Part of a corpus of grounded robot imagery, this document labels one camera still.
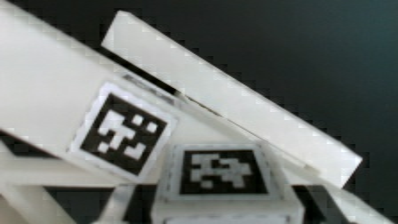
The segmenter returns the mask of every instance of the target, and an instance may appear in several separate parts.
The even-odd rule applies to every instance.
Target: dark background
[[[98,50],[133,12],[364,157],[345,188],[398,222],[398,1],[12,2]]]

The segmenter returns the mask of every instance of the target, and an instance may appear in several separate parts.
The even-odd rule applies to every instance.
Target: white panel
[[[249,142],[247,137],[227,130],[215,119],[180,110],[121,78],[121,74],[128,74],[124,68],[0,1],[0,129],[114,185],[124,183],[126,179],[103,172],[89,160],[68,153],[105,82],[114,83],[178,117],[180,125],[169,145]],[[148,174],[146,183],[158,181],[162,153],[158,158],[151,158],[158,166]]]
[[[361,157],[126,12],[117,12],[103,47],[275,144],[341,187]]]

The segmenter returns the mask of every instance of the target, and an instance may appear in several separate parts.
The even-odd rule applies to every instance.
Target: tilted white board
[[[103,47],[341,187],[361,163],[357,154],[128,12],[117,12]]]

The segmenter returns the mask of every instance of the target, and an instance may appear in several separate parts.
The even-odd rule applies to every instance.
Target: white border
[[[98,158],[89,152],[85,152],[80,149],[80,145],[82,145],[82,142],[84,142],[89,130],[91,130],[91,126],[92,126],[92,123],[96,121],[98,113],[101,111],[101,107],[103,107],[103,104],[105,104],[105,101],[108,99],[110,94],[114,94],[117,97],[121,97],[123,100],[128,103],[132,103],[132,105],[135,107],[139,107],[153,116],[156,116],[167,122],[165,130],[164,130],[164,133],[160,135],[158,143],[153,147],[153,152],[151,152],[151,155],[148,157],[139,176],[133,175],[128,171],[124,171],[116,165],[112,165],[112,163],[107,160]],[[176,123],[178,123],[176,117],[169,113],[165,113],[126,90],[123,90],[121,87],[116,84],[105,83],[103,86],[101,86],[101,89],[100,89],[100,95],[98,95],[98,98],[94,100],[91,110],[85,114],[84,124],[80,126],[80,129],[78,129],[78,132],[76,132],[76,137],[75,137],[75,140],[73,140],[73,143],[71,143],[71,147],[69,147],[71,155],[75,157],[78,157],[80,159],[85,159],[87,161],[91,161],[91,163],[101,169],[108,170],[114,174],[121,175],[121,177],[126,178],[135,183],[144,182],[144,179],[146,179],[146,176],[148,176],[148,173],[149,173],[149,169],[151,169],[153,163],[156,161],[160,150],[162,150],[162,148],[165,146],[165,143],[167,143],[167,140],[171,138],[171,133],[172,133],[172,130],[176,128]]]
[[[181,187],[181,172],[183,172],[183,155],[187,151],[254,151],[254,158],[258,162],[259,173],[263,176],[263,182],[267,186],[268,194],[206,194],[206,195],[181,195],[180,187]],[[275,180],[272,179],[272,169],[267,164],[265,155],[261,153],[261,148],[256,144],[185,144],[178,145],[172,150],[171,158],[171,178],[165,186],[165,196],[169,200],[275,200],[281,198],[281,192],[275,187]]]

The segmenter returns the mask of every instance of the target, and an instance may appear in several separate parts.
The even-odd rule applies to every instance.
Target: black square pattern
[[[181,168],[181,195],[268,193],[252,150],[187,150]]]
[[[80,149],[139,176],[167,122],[108,94]]]

